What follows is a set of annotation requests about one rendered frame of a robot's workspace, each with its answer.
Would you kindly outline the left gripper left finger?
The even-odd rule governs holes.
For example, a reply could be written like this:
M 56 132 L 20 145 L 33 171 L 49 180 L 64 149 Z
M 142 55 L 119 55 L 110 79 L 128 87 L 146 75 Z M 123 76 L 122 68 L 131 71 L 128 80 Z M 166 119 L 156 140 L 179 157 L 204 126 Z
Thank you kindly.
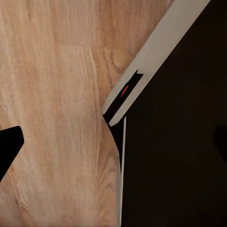
M 24 144 L 20 126 L 0 131 L 0 182 Z

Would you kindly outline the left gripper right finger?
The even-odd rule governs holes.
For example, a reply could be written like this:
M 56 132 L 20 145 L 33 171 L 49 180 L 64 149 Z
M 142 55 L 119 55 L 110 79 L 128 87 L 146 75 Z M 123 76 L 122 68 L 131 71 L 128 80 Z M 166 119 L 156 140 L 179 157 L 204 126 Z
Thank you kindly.
M 227 127 L 217 126 L 212 142 L 227 163 Z

